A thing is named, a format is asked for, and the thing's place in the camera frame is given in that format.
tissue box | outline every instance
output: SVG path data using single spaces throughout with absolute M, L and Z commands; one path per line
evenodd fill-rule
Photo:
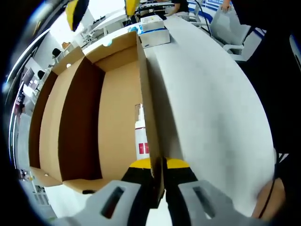
M 139 35 L 143 48 L 153 47 L 170 43 L 170 36 L 168 29 L 154 30 L 150 32 L 143 32 Z
M 141 18 L 140 25 L 143 32 L 164 28 L 164 22 L 158 15 Z

desk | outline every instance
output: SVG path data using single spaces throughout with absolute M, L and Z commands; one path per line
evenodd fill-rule
M 171 2 L 156 2 L 156 3 L 141 4 L 136 10 L 136 12 L 152 9 L 155 7 L 163 7 L 163 6 L 174 6 L 174 4 Z
M 238 211 L 251 216 L 258 192 L 272 179 L 275 163 L 261 102 L 236 62 L 206 33 L 177 16 L 168 17 L 164 24 L 171 43 L 144 51 L 157 75 L 150 74 L 150 83 L 157 91 L 154 105 L 161 110 L 157 130 L 165 156 L 186 160 L 198 179 L 208 180 L 233 200 Z M 95 42 L 84 53 L 102 43 Z M 65 203 L 68 196 L 56 199 Z M 152 222 L 155 212 L 166 211 L 167 206 L 162 208 L 151 211 Z

brown cardboard box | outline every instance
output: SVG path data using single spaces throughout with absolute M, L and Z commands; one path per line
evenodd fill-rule
M 163 181 L 146 60 L 138 36 L 130 32 L 87 56 L 76 48 L 53 69 L 37 100 L 29 138 L 30 166 L 44 186 L 65 184 L 86 193 L 122 179 L 136 161 L 140 103 L 153 174 Z

white chair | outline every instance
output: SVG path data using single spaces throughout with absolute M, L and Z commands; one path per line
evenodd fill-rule
M 203 4 L 203 1 L 204 0 L 197 0 L 197 2 L 199 2 L 200 5 Z M 193 12 L 190 12 L 189 15 L 187 15 L 187 16 L 181 15 L 180 17 L 191 22 L 196 27 L 200 28 L 201 26 L 204 26 L 206 24 L 201 22 L 199 15 L 198 15 L 199 11 L 200 11 L 200 7 L 198 6 L 198 4 L 196 4 Z
M 212 37 L 226 50 L 235 61 L 246 61 L 241 52 L 244 48 L 244 41 L 251 26 L 241 25 L 238 16 L 231 8 L 224 13 L 221 8 L 215 13 L 210 24 Z

cardboard box flap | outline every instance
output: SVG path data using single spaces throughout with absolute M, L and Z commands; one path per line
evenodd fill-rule
M 106 186 L 110 180 L 97 179 L 97 180 L 66 180 L 63 182 L 67 187 L 81 193 L 81 194 L 91 194 L 92 192 L 98 191 Z
M 49 174 L 47 174 L 44 170 L 42 169 L 38 169 L 35 167 L 30 167 L 31 172 L 33 173 L 33 175 L 35 176 L 35 178 L 43 184 L 43 186 L 45 187 L 52 187 L 52 186 L 57 186 L 57 185 L 61 185 L 62 182 L 54 179 L 53 177 L 51 177 Z
M 136 45 L 136 32 L 129 32 L 112 40 L 112 44 L 109 46 L 101 45 L 92 52 L 86 55 L 92 63 L 95 63 L 105 57 L 108 57 L 114 53 L 127 49 Z
M 60 75 L 63 71 L 67 69 L 67 64 L 74 64 L 79 59 L 83 58 L 85 55 L 81 51 L 81 48 L 78 46 L 76 47 L 71 53 L 67 54 L 63 59 L 61 59 L 58 64 L 56 64 L 52 71 L 57 75 Z
M 143 98 L 144 119 L 147 142 L 150 152 L 150 164 L 153 171 L 156 188 L 158 189 L 158 202 L 164 193 L 163 184 L 163 153 L 160 151 L 155 115 L 153 110 L 151 87 L 148 77 L 147 59 L 137 36 L 137 51 L 139 56 L 140 83 Z

